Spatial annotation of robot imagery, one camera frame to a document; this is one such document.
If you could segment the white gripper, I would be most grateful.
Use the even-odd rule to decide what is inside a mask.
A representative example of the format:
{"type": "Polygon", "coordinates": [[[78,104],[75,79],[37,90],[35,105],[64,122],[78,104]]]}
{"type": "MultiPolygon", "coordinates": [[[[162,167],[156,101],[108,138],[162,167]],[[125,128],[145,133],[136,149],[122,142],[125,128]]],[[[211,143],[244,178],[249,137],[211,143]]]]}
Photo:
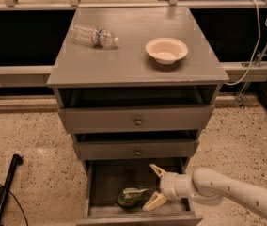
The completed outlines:
{"type": "Polygon", "coordinates": [[[155,164],[149,165],[155,174],[161,179],[160,190],[163,193],[154,192],[150,199],[144,204],[144,211],[152,211],[167,200],[177,200],[181,198],[192,199],[195,193],[195,187],[190,174],[178,174],[175,172],[164,171],[155,164]]]}

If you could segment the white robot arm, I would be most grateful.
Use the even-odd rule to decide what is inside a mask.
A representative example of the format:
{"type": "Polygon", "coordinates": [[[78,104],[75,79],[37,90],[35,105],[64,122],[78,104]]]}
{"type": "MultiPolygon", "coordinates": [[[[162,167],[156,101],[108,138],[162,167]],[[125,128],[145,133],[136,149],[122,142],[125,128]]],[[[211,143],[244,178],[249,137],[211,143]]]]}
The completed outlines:
{"type": "Polygon", "coordinates": [[[267,189],[238,181],[208,168],[198,168],[192,174],[166,172],[149,165],[160,178],[160,192],[154,192],[144,204],[144,211],[154,210],[167,201],[187,198],[206,205],[218,205],[228,198],[267,220],[267,189]]]}

